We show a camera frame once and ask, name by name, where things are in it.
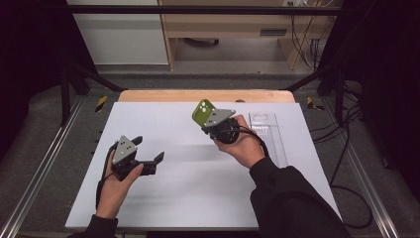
aluminum rail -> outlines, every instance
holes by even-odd
[[[324,105],[326,105],[326,109],[330,114],[331,119],[334,121],[334,106],[332,100],[330,98],[323,98],[322,100]],[[344,146],[346,144],[347,133],[344,132],[340,134],[340,139]],[[389,217],[389,214],[386,211],[386,208],[383,205],[379,194],[376,191],[376,188],[374,188],[374,185],[368,176],[368,172],[362,165],[361,160],[359,159],[358,154],[352,145],[352,140],[349,141],[347,155],[349,156],[349,163],[353,173],[355,174],[356,180],[358,181],[358,184],[365,196],[365,199],[367,200],[367,203],[370,205],[374,220],[376,221],[380,233],[382,233],[382,236],[385,238],[398,238],[398,232],[396,231],[395,226]]]
[[[50,168],[53,165],[53,162],[61,149],[64,140],[70,131],[75,118],[77,117],[78,111],[83,103],[84,96],[76,96],[76,99],[71,108],[70,118],[67,120],[66,124],[59,128],[58,132],[55,135],[48,151],[46,152],[40,166],[32,177],[31,182],[29,183],[25,193],[22,195],[21,200],[18,205],[15,207],[15,210],[10,215],[6,224],[0,231],[1,238],[14,238],[19,231],[28,211],[30,210],[38,192],[43,185],[44,180],[47,177],[47,174],[50,171]]]
[[[134,6],[134,5],[45,5],[44,10],[73,14],[214,14],[343,16],[361,13],[342,7],[248,7],[248,6]]]

gray floor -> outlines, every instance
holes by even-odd
[[[106,78],[129,88],[279,89],[311,71],[303,62],[297,71],[289,71],[275,40],[224,39],[221,39],[219,46],[181,41],[173,71],[162,67],[132,66],[129,73],[122,73],[122,69],[126,68],[99,68]],[[90,80],[89,84],[92,89],[88,96],[83,97],[74,125],[20,227],[21,237],[28,237],[29,234],[33,237],[47,237],[46,234],[63,237],[64,233],[71,232],[64,228],[71,202],[77,196],[112,102],[118,99],[118,93]],[[312,97],[315,105],[323,106],[324,100],[317,96],[316,85],[317,82],[313,82],[294,92],[309,129],[321,128],[332,122],[327,111],[307,107],[308,96]],[[107,95],[108,100],[101,112],[94,112],[102,95]],[[345,100],[345,105],[349,108],[354,104],[350,99]],[[42,92],[31,100],[30,114],[0,167],[1,225],[6,223],[19,203],[59,129],[59,106],[58,87]],[[329,130],[314,132],[313,138],[324,135]],[[401,175],[383,167],[381,154],[364,122],[356,120],[351,124],[351,140],[400,237],[420,237],[419,203],[410,193]],[[316,149],[329,179],[343,149],[342,143],[337,137],[316,144]],[[348,158],[344,159],[335,184],[361,192]],[[366,221],[368,213],[357,198],[341,190],[333,189],[333,193],[345,222],[362,224]],[[375,222],[368,228],[349,230],[355,237],[381,237]]]

clear plastic container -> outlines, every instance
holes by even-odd
[[[251,112],[250,123],[251,128],[256,131],[265,142],[269,156],[274,164],[279,168],[287,167],[287,159],[284,153],[275,113]]]

hand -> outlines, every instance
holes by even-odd
[[[240,126],[250,129],[243,115],[234,118]],[[218,140],[214,140],[214,143],[220,151],[233,156],[239,164],[248,169],[265,157],[260,142],[250,134],[241,133],[238,140],[233,144],[223,144]]]
[[[109,156],[105,178],[113,173],[111,167],[114,154],[115,150],[112,151]],[[127,196],[130,186],[140,176],[142,169],[143,165],[135,167],[122,181],[119,181],[114,175],[105,179],[102,187],[101,199],[98,208],[96,209],[96,216],[107,219],[115,219],[117,217],[118,211]]]

white table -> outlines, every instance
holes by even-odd
[[[157,174],[132,186],[119,227],[137,230],[253,230],[257,220],[249,171],[221,153],[191,114],[198,102],[117,102],[65,226],[84,229],[95,213],[95,191],[108,149],[121,135],[143,136],[136,159],[165,151]],[[299,169],[339,214],[299,104],[213,103],[237,114],[270,111],[277,118],[290,166]]]

